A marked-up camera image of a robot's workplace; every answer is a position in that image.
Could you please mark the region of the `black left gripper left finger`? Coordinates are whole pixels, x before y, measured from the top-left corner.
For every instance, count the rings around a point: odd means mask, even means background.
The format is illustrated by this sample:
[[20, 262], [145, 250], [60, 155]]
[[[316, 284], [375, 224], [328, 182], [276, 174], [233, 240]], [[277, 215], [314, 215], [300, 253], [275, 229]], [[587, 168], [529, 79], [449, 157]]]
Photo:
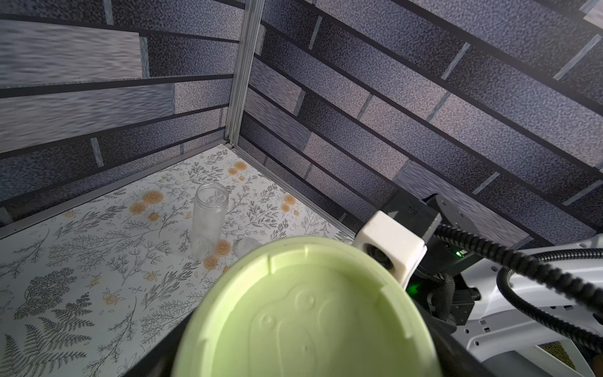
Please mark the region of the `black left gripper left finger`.
[[185, 325], [178, 325], [128, 370], [125, 377], [170, 377], [185, 328]]

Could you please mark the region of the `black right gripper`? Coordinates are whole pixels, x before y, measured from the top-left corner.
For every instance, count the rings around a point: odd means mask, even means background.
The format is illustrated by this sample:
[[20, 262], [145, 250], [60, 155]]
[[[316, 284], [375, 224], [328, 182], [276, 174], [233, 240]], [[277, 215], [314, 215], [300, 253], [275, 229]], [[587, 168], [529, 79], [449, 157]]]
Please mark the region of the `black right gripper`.
[[447, 273], [431, 278], [413, 276], [409, 296], [423, 314], [429, 315], [446, 332], [455, 332], [458, 326], [465, 325], [481, 299], [479, 290], [468, 287], [460, 274]]

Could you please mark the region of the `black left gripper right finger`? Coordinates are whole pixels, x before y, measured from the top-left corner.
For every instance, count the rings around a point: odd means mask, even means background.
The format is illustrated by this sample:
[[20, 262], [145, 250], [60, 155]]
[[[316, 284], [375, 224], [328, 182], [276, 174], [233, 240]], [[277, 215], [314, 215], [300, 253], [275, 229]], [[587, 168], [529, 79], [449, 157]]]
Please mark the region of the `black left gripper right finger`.
[[443, 376], [494, 376], [474, 356], [460, 345], [419, 303], [414, 302], [425, 322], [437, 353]]

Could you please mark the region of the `glass jar with green lid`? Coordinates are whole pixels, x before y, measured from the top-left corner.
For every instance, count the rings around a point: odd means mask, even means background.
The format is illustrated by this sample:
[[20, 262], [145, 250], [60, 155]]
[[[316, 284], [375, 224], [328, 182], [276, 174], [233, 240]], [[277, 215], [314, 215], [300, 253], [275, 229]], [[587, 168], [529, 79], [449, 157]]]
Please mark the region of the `glass jar with green lid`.
[[174, 376], [439, 376], [428, 328], [369, 255], [323, 237], [267, 243], [188, 322]]

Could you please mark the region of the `tall clear plastic jar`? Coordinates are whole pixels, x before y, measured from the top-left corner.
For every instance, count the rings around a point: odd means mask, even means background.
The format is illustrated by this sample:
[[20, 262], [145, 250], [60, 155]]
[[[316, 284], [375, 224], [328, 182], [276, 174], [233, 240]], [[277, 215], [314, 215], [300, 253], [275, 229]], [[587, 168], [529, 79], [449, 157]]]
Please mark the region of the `tall clear plastic jar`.
[[217, 182], [202, 184], [194, 196], [190, 253], [197, 261], [215, 253], [229, 205], [229, 191]]

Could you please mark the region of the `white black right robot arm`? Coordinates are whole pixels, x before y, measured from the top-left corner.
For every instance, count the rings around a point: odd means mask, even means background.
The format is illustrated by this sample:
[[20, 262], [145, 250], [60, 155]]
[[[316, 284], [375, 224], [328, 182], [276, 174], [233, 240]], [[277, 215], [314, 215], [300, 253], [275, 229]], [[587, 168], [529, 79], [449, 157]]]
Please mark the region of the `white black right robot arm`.
[[541, 369], [588, 376], [581, 348], [602, 352], [602, 238], [513, 251], [477, 234], [448, 198], [386, 206], [425, 240], [408, 283], [445, 376], [504, 376]]

